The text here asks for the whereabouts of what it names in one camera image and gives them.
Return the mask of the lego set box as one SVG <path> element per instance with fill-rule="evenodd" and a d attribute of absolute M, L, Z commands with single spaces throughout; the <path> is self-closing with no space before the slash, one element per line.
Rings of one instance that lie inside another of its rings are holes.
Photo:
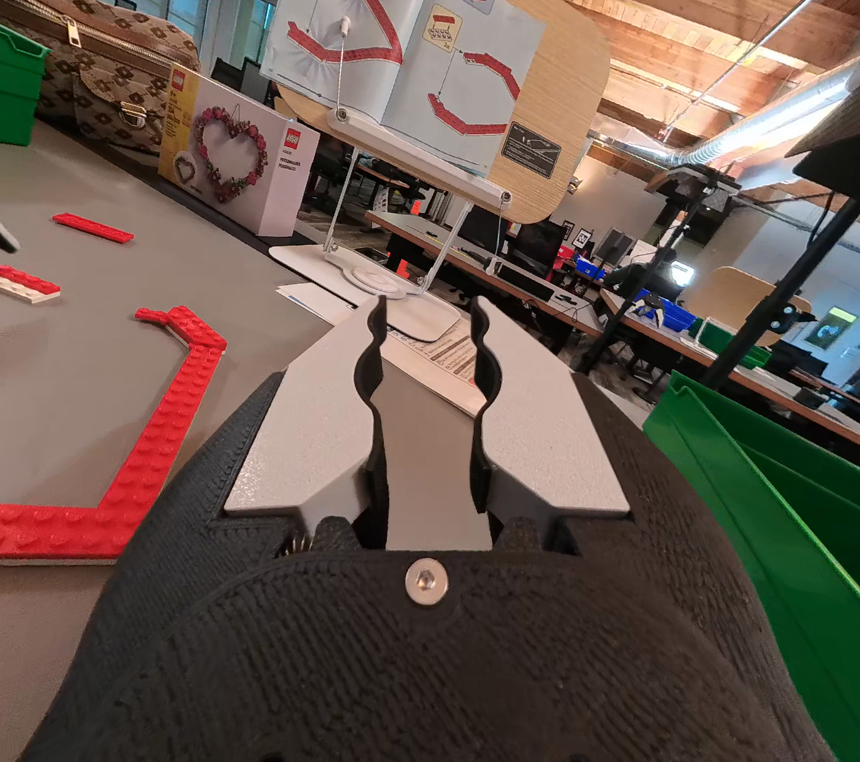
<path fill-rule="evenodd" d="M 321 134 L 174 63 L 158 173 L 258 237 L 290 237 Z"/>

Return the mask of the red and white lego plate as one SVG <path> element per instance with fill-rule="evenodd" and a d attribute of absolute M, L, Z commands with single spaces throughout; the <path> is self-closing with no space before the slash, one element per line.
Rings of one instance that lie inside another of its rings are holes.
<path fill-rule="evenodd" d="M 35 305 L 58 297 L 61 287 L 12 266 L 2 265 L 1 292 Z"/>

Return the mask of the blue plastic bin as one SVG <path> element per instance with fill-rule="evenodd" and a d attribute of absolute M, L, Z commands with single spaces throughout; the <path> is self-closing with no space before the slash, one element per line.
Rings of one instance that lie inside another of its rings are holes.
<path fill-rule="evenodd" d="M 660 327 L 677 333 L 688 330 L 699 320 L 681 306 L 647 290 L 640 290 L 630 314 L 652 320 Z"/>

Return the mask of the white paper sheet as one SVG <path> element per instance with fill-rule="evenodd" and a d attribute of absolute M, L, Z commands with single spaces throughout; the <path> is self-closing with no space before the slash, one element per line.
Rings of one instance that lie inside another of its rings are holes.
<path fill-rule="evenodd" d="M 332 325 L 354 311 L 348 302 L 314 283 L 285 284 L 276 292 Z M 470 320 L 463 316 L 435 342 L 418 341 L 389 327 L 381 355 L 470 416 L 476 416 L 486 401 L 475 382 L 477 348 L 470 337 Z"/>

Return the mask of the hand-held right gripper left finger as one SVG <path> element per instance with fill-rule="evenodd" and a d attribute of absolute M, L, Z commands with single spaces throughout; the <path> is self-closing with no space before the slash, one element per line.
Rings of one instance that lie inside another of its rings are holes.
<path fill-rule="evenodd" d="M 371 507 L 368 468 L 381 435 L 386 300 L 333 326 L 286 368 L 224 503 L 230 516 L 356 519 Z"/>

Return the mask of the brown patterned bag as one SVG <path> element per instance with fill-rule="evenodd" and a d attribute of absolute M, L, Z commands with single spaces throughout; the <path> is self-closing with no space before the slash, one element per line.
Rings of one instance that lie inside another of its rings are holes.
<path fill-rule="evenodd" d="M 158 155 L 174 65 L 199 71 L 192 36 L 100 0 L 1 0 L 2 25 L 48 48 L 35 116 Z"/>

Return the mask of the lego instruction booklet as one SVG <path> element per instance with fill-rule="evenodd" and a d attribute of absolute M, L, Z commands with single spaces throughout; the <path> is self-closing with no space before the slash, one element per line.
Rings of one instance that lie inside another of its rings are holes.
<path fill-rule="evenodd" d="M 544 29 L 505 0 L 278 0 L 262 74 L 487 177 Z"/>

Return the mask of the green plastic bin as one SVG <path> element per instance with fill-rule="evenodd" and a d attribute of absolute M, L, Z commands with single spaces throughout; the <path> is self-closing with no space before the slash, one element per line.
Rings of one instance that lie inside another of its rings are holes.
<path fill-rule="evenodd" d="M 678 372 L 643 431 L 731 540 L 834 755 L 858 760 L 858 467 Z"/>
<path fill-rule="evenodd" d="M 1 26 L 1 142 L 27 146 L 50 48 Z"/>

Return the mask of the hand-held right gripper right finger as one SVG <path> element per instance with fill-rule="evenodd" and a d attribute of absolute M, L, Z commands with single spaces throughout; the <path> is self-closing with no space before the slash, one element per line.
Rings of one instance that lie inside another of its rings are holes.
<path fill-rule="evenodd" d="M 473 300 L 475 417 L 469 486 L 500 524 L 622 519 L 630 506 L 574 376 L 486 297 Z"/>

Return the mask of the red lego frame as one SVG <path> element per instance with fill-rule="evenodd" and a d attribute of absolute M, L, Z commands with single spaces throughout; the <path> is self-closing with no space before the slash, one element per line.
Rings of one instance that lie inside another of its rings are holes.
<path fill-rule="evenodd" d="M 97 506 L 1 506 L 3 565 L 111 565 L 164 487 L 227 341 L 184 305 L 134 316 L 165 328 L 188 354 Z"/>

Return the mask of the silver air duct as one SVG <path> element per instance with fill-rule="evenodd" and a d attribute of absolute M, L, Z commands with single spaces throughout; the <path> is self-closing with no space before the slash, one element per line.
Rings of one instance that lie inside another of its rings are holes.
<path fill-rule="evenodd" d="M 795 136 L 806 118 L 821 118 L 826 108 L 837 106 L 849 96 L 858 87 L 858 79 L 859 59 L 854 58 L 801 84 L 713 138 L 683 148 L 667 146 L 638 131 L 634 131 L 634 135 L 641 138 L 641 142 L 626 140 L 622 138 L 620 123 L 609 118 L 605 118 L 598 129 L 590 129 L 587 138 L 618 154 L 635 157 L 661 169 L 706 165 L 785 128 Z"/>

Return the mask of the black tripod stand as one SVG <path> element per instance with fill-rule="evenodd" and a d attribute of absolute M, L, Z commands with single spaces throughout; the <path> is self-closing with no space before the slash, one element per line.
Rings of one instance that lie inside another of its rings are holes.
<path fill-rule="evenodd" d="M 850 229 L 859 212 L 859 128 L 843 125 L 829 139 L 803 142 L 805 155 L 793 168 L 801 178 L 829 189 L 833 194 L 846 197 L 843 206 L 830 223 L 816 234 L 790 270 L 775 285 L 770 295 L 763 298 L 747 316 L 740 331 L 705 371 L 703 384 L 718 390 L 747 352 L 765 333 L 778 314 L 789 306 L 790 298 Z"/>
<path fill-rule="evenodd" d="M 626 299 L 617 312 L 606 320 L 604 330 L 596 342 L 583 354 L 575 367 L 576 373 L 587 376 L 594 368 L 602 352 L 609 346 L 611 338 L 618 326 L 621 325 L 626 312 L 635 303 L 639 291 L 643 288 L 649 288 L 651 279 L 673 252 L 675 244 L 682 239 L 685 231 L 689 229 L 694 216 L 705 201 L 718 193 L 724 195 L 722 201 L 725 201 L 727 197 L 736 196 L 741 188 L 737 180 L 728 174 L 709 166 L 697 164 L 672 167 L 649 181 L 646 186 L 648 192 L 663 195 L 684 215 L 668 240 L 661 243 L 661 247 L 649 264 L 643 271 L 633 276 Z"/>

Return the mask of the wooden book stand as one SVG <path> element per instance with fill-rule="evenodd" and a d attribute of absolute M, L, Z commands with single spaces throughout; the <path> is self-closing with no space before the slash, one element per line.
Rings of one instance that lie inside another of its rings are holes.
<path fill-rule="evenodd" d="M 308 125 L 374 155 L 472 207 L 516 223 L 547 217 L 581 159 L 608 80 L 608 46 L 596 25 L 562 0 L 505 0 L 545 23 L 543 37 L 487 177 L 472 175 L 405 143 L 341 106 L 328 108 L 279 85 L 287 106 Z"/>

